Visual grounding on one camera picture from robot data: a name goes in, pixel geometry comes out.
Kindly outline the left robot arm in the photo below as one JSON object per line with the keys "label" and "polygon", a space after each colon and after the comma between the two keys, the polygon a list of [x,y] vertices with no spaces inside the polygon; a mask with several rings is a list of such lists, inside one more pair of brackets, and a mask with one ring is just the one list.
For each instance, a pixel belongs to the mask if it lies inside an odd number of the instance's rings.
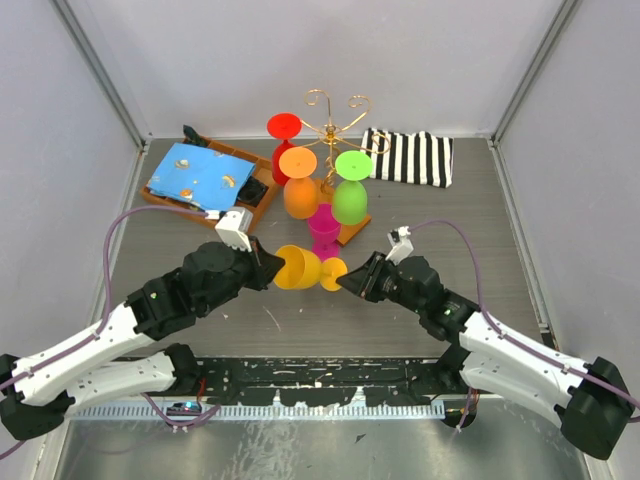
{"label": "left robot arm", "polygon": [[39,354],[1,357],[1,422],[18,441],[44,435],[66,417],[125,395],[194,393],[200,367],[185,344],[138,361],[119,357],[195,325],[248,288],[268,287],[285,261],[250,238],[247,251],[208,242],[183,264],[144,284],[109,315]]}

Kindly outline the orange plastic wine glass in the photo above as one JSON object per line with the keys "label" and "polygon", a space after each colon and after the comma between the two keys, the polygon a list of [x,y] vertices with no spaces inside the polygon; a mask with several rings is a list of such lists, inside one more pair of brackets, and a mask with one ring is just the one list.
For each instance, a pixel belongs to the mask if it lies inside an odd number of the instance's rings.
{"label": "orange plastic wine glass", "polygon": [[295,219],[310,218],[319,205],[318,188],[311,179],[317,168],[316,155],[307,147],[292,147],[281,155],[279,167],[288,177],[284,186],[285,210]]}

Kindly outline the red plastic wine glass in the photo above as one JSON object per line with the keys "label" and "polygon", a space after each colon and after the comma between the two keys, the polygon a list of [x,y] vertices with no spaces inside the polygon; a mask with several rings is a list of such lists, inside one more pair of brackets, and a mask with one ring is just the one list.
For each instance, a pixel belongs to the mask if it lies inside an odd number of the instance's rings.
{"label": "red plastic wine glass", "polygon": [[271,157],[272,178],[278,185],[285,186],[289,177],[285,175],[280,168],[280,157],[285,151],[294,147],[291,140],[300,133],[302,122],[299,117],[293,113],[281,112],[268,120],[266,128],[273,138],[280,141],[280,144],[274,149]]}

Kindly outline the yellow plastic wine glass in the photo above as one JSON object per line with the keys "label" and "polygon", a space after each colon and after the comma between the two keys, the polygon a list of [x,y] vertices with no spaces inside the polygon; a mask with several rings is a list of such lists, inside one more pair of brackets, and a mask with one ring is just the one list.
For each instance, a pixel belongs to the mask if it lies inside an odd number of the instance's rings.
{"label": "yellow plastic wine glass", "polygon": [[285,261],[274,278],[276,286],[283,290],[306,290],[319,284],[324,290],[335,292],[341,289],[337,279],[348,272],[342,259],[321,261],[315,253],[296,245],[282,246],[276,255]]}

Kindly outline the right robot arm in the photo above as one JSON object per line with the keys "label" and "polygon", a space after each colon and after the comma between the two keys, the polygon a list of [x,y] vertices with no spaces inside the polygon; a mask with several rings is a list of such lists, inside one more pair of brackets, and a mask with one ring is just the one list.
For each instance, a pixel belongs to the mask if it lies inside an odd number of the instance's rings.
{"label": "right robot arm", "polygon": [[375,252],[337,282],[366,301],[412,311],[432,337],[448,342],[438,379],[449,393],[469,387],[500,395],[546,418],[599,460],[610,458],[631,422],[634,408],[616,365],[563,354],[485,317],[479,305],[446,288],[423,257],[393,263]]}

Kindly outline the gold wire glass rack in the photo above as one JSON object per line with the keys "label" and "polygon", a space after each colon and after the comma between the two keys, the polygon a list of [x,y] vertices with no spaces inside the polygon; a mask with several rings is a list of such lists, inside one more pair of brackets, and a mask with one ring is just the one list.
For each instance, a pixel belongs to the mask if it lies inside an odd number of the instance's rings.
{"label": "gold wire glass rack", "polygon": [[[311,89],[304,95],[304,102],[307,106],[316,106],[320,100],[320,97],[324,97],[327,102],[327,123],[322,127],[314,127],[305,120],[301,120],[303,126],[312,130],[317,134],[318,140],[311,142],[304,146],[312,146],[315,144],[323,144],[328,147],[328,156],[325,160],[325,166],[327,168],[326,176],[323,180],[314,180],[320,191],[321,202],[333,203],[333,197],[336,187],[334,184],[337,177],[341,177],[344,181],[356,181],[346,179],[344,176],[338,174],[336,167],[336,161],[339,155],[343,154],[343,151],[339,148],[339,144],[343,144],[349,147],[353,147],[353,151],[359,153],[378,153],[378,150],[374,150],[372,147],[361,147],[351,141],[347,141],[344,138],[344,133],[358,124],[364,119],[370,112],[373,103],[365,95],[353,95],[347,101],[349,108],[358,109],[364,108],[354,120],[352,120],[346,126],[339,126],[333,121],[332,103],[329,94],[321,89]],[[374,133],[372,134],[372,143],[375,147],[382,147],[381,153],[386,154],[391,148],[391,139],[386,134]],[[371,222],[371,215],[365,212],[362,219],[357,223],[345,224],[341,221],[341,231],[338,235],[337,243],[341,247],[345,247],[351,240],[353,240],[366,226]]]}

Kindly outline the green plastic wine glass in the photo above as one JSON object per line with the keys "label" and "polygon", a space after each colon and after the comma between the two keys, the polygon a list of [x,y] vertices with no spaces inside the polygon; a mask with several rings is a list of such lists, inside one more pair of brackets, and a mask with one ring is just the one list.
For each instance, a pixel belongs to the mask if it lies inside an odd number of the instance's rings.
{"label": "green plastic wine glass", "polygon": [[373,162],[365,153],[352,150],[340,154],[335,161],[342,179],[334,191],[332,215],[343,225],[356,225],[367,214],[368,196],[362,181],[373,171]]}

